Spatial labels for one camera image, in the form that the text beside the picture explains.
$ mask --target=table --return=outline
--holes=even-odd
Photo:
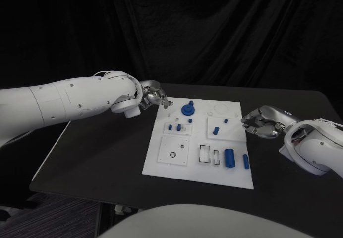
[[[242,115],[274,105],[303,120],[342,123],[317,91],[163,84],[170,97],[241,102]],[[170,204],[223,207],[267,218],[316,237],[343,233],[343,179],[317,176],[278,153],[283,136],[248,134],[254,190],[141,174],[157,107],[130,119],[110,110],[71,122],[30,184],[33,191],[149,209]]]

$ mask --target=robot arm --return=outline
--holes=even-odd
[[[336,128],[342,125],[323,119],[301,121],[272,106],[255,109],[241,122],[251,119],[255,119],[258,127],[244,124],[244,128],[261,138],[275,138],[285,133],[284,146],[278,151],[304,170],[323,175],[333,169],[343,177],[343,132]]]
[[[156,81],[138,80],[120,71],[66,79],[45,85],[0,90],[0,147],[19,135],[42,127],[102,113],[140,114],[138,105],[172,105]]]

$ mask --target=blue cylinder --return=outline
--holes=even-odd
[[[215,128],[213,135],[218,135],[219,127]]]
[[[236,166],[234,149],[225,150],[225,166],[228,168],[234,168]]]
[[[189,104],[183,105],[180,109],[183,115],[190,116],[195,113],[193,101],[189,101]]]
[[[245,169],[248,170],[249,167],[249,160],[248,160],[248,155],[244,155],[244,161],[245,161]]]

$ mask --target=white platform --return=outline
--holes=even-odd
[[[242,118],[239,102],[186,98],[169,98],[169,100],[173,101],[173,106],[167,109],[159,107],[143,174],[254,189],[251,170],[245,169],[244,164],[244,154],[248,155],[248,149],[245,130],[239,122]],[[195,103],[195,114],[185,116],[180,108],[190,100]],[[192,126],[190,135],[185,134],[185,130],[177,134],[174,128],[177,124],[185,128],[190,128],[187,125]],[[218,136],[210,134],[215,127],[219,127]],[[210,163],[199,162],[200,145],[210,146]],[[225,167],[225,149],[235,151],[234,168]],[[213,150],[219,151],[219,166],[213,164]],[[172,152],[176,153],[174,160],[170,156]]]

